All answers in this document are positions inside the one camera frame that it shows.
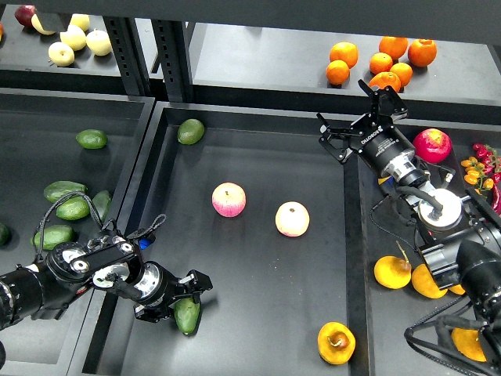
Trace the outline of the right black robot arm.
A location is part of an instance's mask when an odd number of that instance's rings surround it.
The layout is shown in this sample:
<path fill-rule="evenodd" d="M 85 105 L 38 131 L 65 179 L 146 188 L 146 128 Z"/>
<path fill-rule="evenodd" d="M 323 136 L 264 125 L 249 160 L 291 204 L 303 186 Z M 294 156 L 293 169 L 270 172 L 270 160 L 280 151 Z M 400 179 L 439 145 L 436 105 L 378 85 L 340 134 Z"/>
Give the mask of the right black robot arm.
<path fill-rule="evenodd" d="M 348 127 L 324 121 L 320 144 L 340 163 L 357 156 L 381 181 L 394 204 L 409 210 L 413 249 L 440 290 L 461 286 L 456 303 L 444 305 L 405 330 L 416 352 L 465 375 L 500 372 L 500 217 L 474 189 L 449 189 L 451 168 L 433 183 L 431 163 L 397 129 L 408 114 L 391 87 L 359 82 L 370 109 Z"/>

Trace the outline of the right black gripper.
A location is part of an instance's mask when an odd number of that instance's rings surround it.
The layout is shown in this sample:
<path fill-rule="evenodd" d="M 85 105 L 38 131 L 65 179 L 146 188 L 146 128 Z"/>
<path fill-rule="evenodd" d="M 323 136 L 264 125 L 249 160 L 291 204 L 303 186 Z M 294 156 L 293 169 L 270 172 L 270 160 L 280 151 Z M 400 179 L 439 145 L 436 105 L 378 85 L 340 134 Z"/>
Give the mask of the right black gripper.
<path fill-rule="evenodd" d="M 370 98 L 370 110 L 350 124 L 350 128 L 333 128 L 320 114 L 319 144 L 339 163 L 356 153 L 377 175 L 408 175 L 415 148 L 395 127 L 393 121 L 408 117 L 408 107 L 390 85 L 383 89 L 369 87 L 362 79 L 360 89 Z"/>

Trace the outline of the yellow pear behind arm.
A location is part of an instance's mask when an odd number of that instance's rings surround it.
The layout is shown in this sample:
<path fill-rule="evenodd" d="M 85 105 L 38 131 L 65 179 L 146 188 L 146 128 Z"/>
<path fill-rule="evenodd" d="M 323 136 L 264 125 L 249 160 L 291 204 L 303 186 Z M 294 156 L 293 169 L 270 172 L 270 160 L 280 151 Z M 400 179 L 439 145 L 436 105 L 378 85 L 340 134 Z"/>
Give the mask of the yellow pear behind arm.
<path fill-rule="evenodd" d="M 449 288 L 449 290 L 454 293 L 454 294 L 457 294 L 457 295 L 464 295 L 466 293 L 466 291 L 463 289 L 463 287 L 460 285 L 460 284 L 457 284 L 457 285 L 454 285 L 454 286 L 451 286 Z"/>

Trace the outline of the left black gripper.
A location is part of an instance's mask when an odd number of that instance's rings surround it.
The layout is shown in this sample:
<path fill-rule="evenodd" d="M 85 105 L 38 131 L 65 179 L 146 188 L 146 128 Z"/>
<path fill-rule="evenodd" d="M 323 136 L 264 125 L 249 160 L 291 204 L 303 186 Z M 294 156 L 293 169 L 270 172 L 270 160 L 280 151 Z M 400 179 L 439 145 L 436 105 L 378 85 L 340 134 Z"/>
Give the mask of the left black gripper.
<path fill-rule="evenodd" d="M 137 320 L 157 323 L 173 316 L 169 307 L 180 298 L 192 298 L 200 302 L 200 296 L 213 288 L 211 278 L 195 269 L 181 279 L 175 277 L 157 262 L 146 262 L 139 279 L 133 284 L 139 291 L 134 298 L 134 314 Z"/>

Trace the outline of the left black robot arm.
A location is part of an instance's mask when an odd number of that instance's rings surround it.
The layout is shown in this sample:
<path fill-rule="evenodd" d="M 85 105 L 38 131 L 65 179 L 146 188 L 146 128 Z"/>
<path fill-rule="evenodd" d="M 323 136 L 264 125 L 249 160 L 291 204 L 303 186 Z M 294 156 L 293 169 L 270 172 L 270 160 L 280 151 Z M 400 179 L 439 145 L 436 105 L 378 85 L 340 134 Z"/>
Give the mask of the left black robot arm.
<path fill-rule="evenodd" d="M 103 222 L 91 199 L 82 192 L 64 194 L 55 210 L 71 198 L 88 204 L 99 235 L 84 244 L 66 242 L 41 255 L 43 243 L 35 244 L 35 259 L 1 276 L 1 327 L 34 320 L 58 320 L 86 292 L 96 289 L 135 303 L 138 320 L 156 323 L 173 316 L 173 306 L 184 298 L 200 302 L 203 292 L 213 288 L 208 275 L 194 269 L 183 278 L 162 265 L 146 261 L 142 250 L 155 241 L 154 230 L 165 220 L 158 215 L 145 229 L 123 235 L 114 220 Z"/>

